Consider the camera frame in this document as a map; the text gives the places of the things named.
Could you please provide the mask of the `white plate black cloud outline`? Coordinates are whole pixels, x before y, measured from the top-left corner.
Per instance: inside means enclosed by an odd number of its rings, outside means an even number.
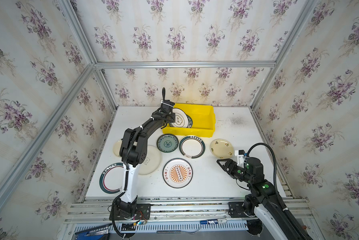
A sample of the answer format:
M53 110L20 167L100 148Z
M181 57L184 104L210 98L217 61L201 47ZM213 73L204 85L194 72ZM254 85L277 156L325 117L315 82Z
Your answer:
M173 108L172 111L175 114L175 121L170 123L169 126L173 128L187 128L189 126L189 120L187 114L178 108Z

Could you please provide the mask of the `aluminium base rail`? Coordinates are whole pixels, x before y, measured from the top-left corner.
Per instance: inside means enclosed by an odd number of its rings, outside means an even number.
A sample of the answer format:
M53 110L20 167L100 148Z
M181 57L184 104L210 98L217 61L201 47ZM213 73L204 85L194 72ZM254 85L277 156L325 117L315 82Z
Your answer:
M138 199L136 217L149 224L195 222L206 219L250 219L242 210L243 198L225 199ZM85 201L68 207L64 224L107 224L111 222L111 201Z

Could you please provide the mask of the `small green patterned plate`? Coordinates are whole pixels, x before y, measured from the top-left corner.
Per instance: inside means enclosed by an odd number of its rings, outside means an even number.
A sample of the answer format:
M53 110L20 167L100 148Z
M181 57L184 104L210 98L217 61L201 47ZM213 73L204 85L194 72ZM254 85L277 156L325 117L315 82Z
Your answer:
M173 134L163 134L156 141L156 147L163 153L172 153L178 146L179 140Z

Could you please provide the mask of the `cream floral plate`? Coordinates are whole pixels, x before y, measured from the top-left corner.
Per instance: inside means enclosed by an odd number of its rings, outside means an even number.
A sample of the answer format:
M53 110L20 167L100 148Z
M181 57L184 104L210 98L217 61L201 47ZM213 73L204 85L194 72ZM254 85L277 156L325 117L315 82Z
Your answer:
M215 139L210 144L210 151L217 159L229 159L234 155L233 145L225 139Z

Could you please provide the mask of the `plain white large plate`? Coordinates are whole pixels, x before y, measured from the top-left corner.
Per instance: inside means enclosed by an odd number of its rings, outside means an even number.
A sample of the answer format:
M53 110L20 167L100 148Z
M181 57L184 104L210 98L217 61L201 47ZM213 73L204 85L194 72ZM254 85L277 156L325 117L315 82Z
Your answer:
M162 155L161 151L151 145L147 146L147 156L144 162L140 165L139 175L149 175L156 171L161 165Z

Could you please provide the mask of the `white plate dark green rim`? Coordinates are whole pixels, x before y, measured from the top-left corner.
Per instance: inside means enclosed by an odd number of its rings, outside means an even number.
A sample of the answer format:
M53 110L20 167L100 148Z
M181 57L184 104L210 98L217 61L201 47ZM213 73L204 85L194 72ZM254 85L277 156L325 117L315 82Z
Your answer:
M198 136L185 136L178 145L180 153L189 159L200 158L205 152L205 143Z

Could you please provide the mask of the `small cream plate dark spot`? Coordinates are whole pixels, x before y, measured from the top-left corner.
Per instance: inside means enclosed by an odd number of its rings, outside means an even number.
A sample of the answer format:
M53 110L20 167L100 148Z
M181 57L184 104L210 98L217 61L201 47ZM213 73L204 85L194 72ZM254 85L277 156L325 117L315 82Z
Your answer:
M116 157L120 157L120 148L122 146L122 140L118 140L116 143L114 143L113 145L113 153Z

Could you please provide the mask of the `aluminium cage frame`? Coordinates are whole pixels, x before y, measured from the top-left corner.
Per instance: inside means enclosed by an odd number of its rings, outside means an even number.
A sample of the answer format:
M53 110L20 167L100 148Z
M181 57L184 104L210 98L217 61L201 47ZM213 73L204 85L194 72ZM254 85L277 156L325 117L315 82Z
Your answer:
M163 62L99 62L97 61L87 37L82 29L78 17L73 10L70 1L58 1L60 9L65 14L67 23L77 43L83 49L83 55L88 61L88 65L84 71L77 78L75 83L69 89L67 94L58 104L50 118L45 122L42 129L38 132L36 138L26 148L21 155L19 161L15 163L13 168L8 172L8 175L2 180L0 184L0 212L12 196L15 188L19 184L20 178L23 177L25 170L29 167L36 157L36 153L44 147L53 131L59 124L60 120L65 116L65 113L73 103L75 96L80 89L86 84L91 75L95 75L99 81L99 87L104 92L108 104L112 110L116 110L115 99L110 93L110 88L105 80L101 70L102 69L177 69L177 68L217 68L217 67L233 67L233 68L247 68L247 67L266 67L271 68L271 73L274 73L276 68L280 66L281 61L286 57L288 51L291 50L292 43L297 39L299 32L306 23L308 15L314 8L316 1L306 1L302 6L299 14L286 38L283 46L280 48L278 55L274 61L163 61Z

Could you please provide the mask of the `yellow plastic bin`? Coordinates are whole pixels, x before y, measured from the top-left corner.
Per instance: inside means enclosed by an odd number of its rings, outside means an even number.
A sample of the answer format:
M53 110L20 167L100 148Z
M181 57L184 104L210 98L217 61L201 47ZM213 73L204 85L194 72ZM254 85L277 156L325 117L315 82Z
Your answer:
M175 104L174 108L183 110L193 120L192 128L173 128L167 126L162 130L164 134L178 136L198 136L211 138L215 132L215 114L213 106Z

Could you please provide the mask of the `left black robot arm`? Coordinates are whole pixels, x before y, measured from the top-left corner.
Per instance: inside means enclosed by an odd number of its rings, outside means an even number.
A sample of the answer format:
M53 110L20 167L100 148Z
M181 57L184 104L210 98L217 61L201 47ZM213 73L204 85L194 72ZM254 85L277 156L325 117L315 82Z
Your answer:
M147 157L148 139L156 130L175 122L174 106L174 102L162 100L160 107L146 122L134 129L125 130L119 151L124 179L120 194L111 204L110 220L114 221L118 216L132 219L136 214L138 173Z

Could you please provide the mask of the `white plate orange sunburst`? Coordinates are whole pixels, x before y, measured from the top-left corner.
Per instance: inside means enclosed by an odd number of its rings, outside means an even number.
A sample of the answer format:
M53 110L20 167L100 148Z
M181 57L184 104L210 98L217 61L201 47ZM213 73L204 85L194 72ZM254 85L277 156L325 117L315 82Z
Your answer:
M164 165L162 177L169 187L181 189L188 186L192 181L193 168L188 161L174 158Z

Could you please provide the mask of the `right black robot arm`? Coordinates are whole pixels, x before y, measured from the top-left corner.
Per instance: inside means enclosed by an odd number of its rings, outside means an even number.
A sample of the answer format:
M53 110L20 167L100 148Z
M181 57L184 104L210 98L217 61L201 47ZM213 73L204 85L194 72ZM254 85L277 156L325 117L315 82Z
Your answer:
M250 194L243 202L230 202L231 218L253 218L247 222L248 232L258 235L266 227L275 240L311 240L292 215L275 186L265 179L263 164L257 158L246 158L243 167L232 159L216 161L233 179L247 183Z

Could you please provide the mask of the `blue tool under rail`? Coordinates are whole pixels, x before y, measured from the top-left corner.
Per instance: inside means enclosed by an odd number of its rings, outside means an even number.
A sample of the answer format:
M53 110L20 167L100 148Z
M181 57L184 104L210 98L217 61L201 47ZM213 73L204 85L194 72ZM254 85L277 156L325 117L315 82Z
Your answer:
M110 237L111 224L106 224L88 230L79 231L74 234L73 240L108 240Z

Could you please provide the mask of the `blue white marker pen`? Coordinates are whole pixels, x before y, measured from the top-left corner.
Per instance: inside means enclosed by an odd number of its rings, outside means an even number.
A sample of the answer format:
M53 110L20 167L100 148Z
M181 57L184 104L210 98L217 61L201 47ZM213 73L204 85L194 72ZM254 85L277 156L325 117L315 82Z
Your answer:
M226 219L209 219L200 221L201 225L218 225L227 223Z

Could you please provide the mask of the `white plate teal red rim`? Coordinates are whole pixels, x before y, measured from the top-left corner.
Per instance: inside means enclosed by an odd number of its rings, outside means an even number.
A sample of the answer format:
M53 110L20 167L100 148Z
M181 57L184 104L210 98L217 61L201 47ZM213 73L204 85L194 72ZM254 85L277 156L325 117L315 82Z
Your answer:
M124 180L123 163L115 163L104 169L99 178L100 189L106 194L121 192Z

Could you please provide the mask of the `white plate teal lettered rim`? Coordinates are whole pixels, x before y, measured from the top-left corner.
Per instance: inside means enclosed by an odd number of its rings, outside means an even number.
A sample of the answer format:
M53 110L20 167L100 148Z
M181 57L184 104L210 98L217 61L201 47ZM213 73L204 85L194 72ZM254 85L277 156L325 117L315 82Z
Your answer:
M189 115L185 115L186 119L184 120L184 127L186 128L192 128L193 126L193 120Z

